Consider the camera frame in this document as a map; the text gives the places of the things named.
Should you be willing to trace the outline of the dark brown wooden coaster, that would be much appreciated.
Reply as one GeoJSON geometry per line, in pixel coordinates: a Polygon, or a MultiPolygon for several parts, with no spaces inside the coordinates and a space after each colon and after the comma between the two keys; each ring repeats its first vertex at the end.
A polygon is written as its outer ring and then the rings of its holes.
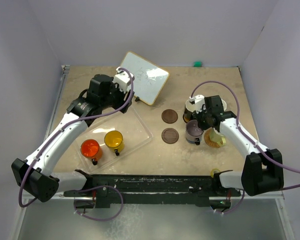
{"type": "Polygon", "coordinates": [[[175,123],[178,119],[178,114],[173,109],[166,109],[161,114],[162,120],[167,124],[175,123]]]}

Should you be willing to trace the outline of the white cup black handle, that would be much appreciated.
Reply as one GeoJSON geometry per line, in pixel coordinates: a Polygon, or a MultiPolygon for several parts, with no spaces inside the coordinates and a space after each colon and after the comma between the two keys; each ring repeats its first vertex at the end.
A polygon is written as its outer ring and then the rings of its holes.
{"type": "Polygon", "coordinates": [[[188,123],[189,121],[193,120],[193,113],[195,112],[195,104],[191,103],[188,99],[185,102],[184,112],[183,112],[183,120],[185,123],[188,123]]]}

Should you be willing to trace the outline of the orange transparent cup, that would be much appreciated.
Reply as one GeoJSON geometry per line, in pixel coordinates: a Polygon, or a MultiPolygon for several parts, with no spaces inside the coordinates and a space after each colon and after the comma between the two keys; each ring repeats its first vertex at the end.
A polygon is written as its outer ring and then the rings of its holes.
{"type": "Polygon", "coordinates": [[[85,140],[80,147],[80,153],[87,159],[90,159],[94,166],[103,157],[103,150],[99,143],[94,139],[85,140]]]}

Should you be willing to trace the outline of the woven rattan coaster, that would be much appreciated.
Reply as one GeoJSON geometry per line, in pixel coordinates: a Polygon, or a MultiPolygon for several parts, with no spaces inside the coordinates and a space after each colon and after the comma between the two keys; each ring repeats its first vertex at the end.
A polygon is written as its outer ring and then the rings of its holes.
{"type": "Polygon", "coordinates": [[[208,146],[210,146],[210,147],[213,148],[213,146],[211,145],[210,138],[209,138],[209,134],[210,134],[210,132],[211,132],[211,129],[213,129],[213,128],[210,128],[210,129],[208,129],[208,130],[205,132],[205,134],[204,134],[204,141],[205,141],[205,143],[206,143],[208,146]]]}

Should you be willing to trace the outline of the purple cup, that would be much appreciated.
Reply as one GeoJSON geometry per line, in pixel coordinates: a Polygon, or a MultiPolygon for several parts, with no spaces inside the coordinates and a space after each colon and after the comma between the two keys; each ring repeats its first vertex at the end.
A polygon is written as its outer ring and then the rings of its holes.
{"type": "Polygon", "coordinates": [[[185,138],[187,142],[199,146],[202,141],[203,131],[198,127],[197,120],[190,120],[186,124],[185,130],[185,138]]]}

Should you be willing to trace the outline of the pale yellow cup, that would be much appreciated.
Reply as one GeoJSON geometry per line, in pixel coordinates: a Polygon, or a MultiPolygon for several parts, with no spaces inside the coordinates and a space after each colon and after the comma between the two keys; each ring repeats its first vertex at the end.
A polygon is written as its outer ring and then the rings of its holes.
{"type": "Polygon", "coordinates": [[[226,145],[226,138],[224,135],[218,133],[215,129],[211,129],[209,134],[211,145],[214,148],[224,147],[226,145]]]}

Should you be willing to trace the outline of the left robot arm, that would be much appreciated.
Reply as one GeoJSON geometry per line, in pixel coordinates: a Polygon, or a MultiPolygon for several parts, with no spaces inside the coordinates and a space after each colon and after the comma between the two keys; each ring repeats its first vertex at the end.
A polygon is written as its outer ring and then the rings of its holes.
{"type": "Polygon", "coordinates": [[[112,113],[127,112],[134,96],[134,75],[119,67],[115,76],[95,75],[89,87],[84,89],[70,104],[62,120],[47,139],[24,160],[16,158],[11,169],[19,186],[18,203],[22,203],[22,192],[27,191],[42,203],[60,191],[76,190],[81,196],[91,194],[92,182],[80,173],[69,177],[54,177],[52,172],[59,159],[70,145],[95,119],[104,117],[103,111],[113,108],[112,113]]]}

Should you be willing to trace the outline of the yellow transparent cup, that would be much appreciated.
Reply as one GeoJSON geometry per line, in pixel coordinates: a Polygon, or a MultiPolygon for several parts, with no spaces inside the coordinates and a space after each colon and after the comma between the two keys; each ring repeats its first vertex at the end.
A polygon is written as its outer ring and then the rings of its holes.
{"type": "Polygon", "coordinates": [[[125,147],[123,135],[117,130],[108,132],[104,137],[104,143],[116,156],[119,156],[125,147]]]}

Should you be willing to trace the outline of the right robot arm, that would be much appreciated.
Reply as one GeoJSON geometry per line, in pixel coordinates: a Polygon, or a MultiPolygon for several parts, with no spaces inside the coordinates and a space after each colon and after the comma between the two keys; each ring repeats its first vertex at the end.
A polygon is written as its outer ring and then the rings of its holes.
{"type": "Polygon", "coordinates": [[[214,128],[224,135],[245,159],[242,172],[224,171],[217,174],[212,190],[223,196],[230,188],[244,190],[250,196],[279,191],[284,186],[284,173],[280,165],[283,157],[278,149],[259,143],[240,124],[232,111],[224,111],[219,96],[197,95],[189,98],[194,105],[193,117],[202,130],[214,128]]]}

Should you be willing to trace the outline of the pink cup white inside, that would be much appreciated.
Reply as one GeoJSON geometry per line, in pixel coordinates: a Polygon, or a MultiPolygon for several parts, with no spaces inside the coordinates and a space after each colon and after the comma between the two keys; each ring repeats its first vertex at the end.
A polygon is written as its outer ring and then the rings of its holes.
{"type": "Polygon", "coordinates": [[[221,99],[224,111],[227,109],[227,103],[221,99]]]}

